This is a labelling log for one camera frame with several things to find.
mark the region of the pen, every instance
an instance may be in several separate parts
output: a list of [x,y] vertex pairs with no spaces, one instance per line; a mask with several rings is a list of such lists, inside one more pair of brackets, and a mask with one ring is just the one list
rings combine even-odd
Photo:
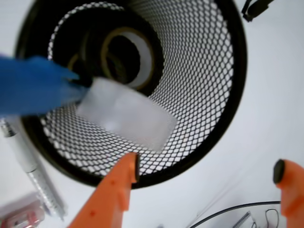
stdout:
[[22,135],[4,118],[0,119],[0,128],[10,147],[14,151],[19,164],[39,192],[50,214],[63,220],[64,210],[55,199],[33,153],[24,142]]

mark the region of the black cable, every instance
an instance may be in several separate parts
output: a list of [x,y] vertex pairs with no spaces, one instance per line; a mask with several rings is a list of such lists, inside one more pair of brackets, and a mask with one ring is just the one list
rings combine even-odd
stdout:
[[268,202],[257,202],[257,203],[247,203],[247,204],[237,205],[237,206],[234,206],[234,207],[231,207],[231,208],[221,210],[217,213],[214,213],[213,215],[210,215],[210,216],[204,218],[203,220],[195,223],[193,226],[191,226],[189,228],[195,228],[195,227],[199,226],[200,224],[208,221],[209,219],[212,219],[212,218],[214,218],[218,215],[221,215],[221,214],[223,214],[225,212],[228,212],[228,211],[231,211],[231,210],[235,210],[235,209],[239,209],[239,208],[252,207],[252,206],[270,205],[270,204],[281,204],[281,201],[268,201]]
[[276,224],[275,228],[278,228],[279,227],[279,222],[280,222],[280,216],[279,216],[279,212],[276,209],[268,209],[268,210],[265,211],[265,217],[266,217],[266,221],[267,221],[267,228],[269,228],[269,221],[268,221],[268,218],[267,218],[267,212],[270,211],[270,210],[275,210],[276,211],[277,224]]

